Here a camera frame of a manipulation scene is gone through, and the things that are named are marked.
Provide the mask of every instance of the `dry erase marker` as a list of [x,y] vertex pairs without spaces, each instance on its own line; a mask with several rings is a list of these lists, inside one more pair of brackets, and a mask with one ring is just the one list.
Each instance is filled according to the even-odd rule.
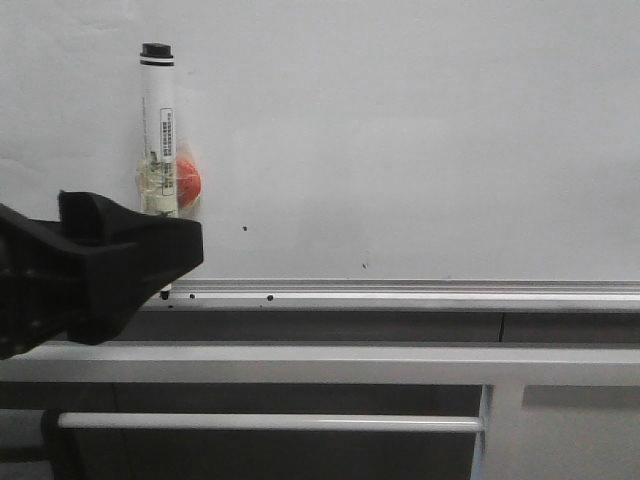
[[[142,119],[144,159],[140,172],[142,211],[165,217],[178,216],[176,178],[176,127],[171,46],[144,43],[142,69]],[[168,298],[171,285],[161,291]]]

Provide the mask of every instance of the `white surface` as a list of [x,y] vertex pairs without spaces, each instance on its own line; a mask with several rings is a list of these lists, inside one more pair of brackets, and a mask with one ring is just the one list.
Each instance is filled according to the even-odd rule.
[[637,2],[4,0],[0,19],[0,199],[27,215],[54,218],[61,188],[137,206],[137,55],[161,41],[205,182],[192,278],[637,279]]
[[155,428],[181,430],[334,430],[361,432],[456,432],[484,430],[475,417],[399,415],[271,415],[207,413],[63,413],[61,428]]

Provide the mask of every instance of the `metal frame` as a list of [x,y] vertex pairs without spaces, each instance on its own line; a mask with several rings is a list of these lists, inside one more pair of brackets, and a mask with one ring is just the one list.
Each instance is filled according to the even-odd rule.
[[[485,432],[476,434],[472,478],[499,480],[513,478],[510,460],[516,447],[509,432],[518,423],[527,385],[640,386],[640,352],[58,343],[2,362],[0,381],[484,385],[480,418]],[[80,419],[73,415],[68,426]]]
[[182,280],[145,309],[640,310],[640,282]]

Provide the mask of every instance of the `red object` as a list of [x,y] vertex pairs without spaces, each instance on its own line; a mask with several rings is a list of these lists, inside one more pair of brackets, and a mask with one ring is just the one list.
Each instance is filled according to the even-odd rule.
[[178,169],[178,207],[188,208],[198,199],[202,190],[202,182],[198,169],[188,157],[176,159]]

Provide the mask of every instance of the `black marker cap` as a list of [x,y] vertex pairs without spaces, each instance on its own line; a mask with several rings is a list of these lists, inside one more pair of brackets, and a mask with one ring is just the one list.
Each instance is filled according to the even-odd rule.
[[171,45],[164,43],[143,43],[141,57],[151,58],[173,58],[171,55]]

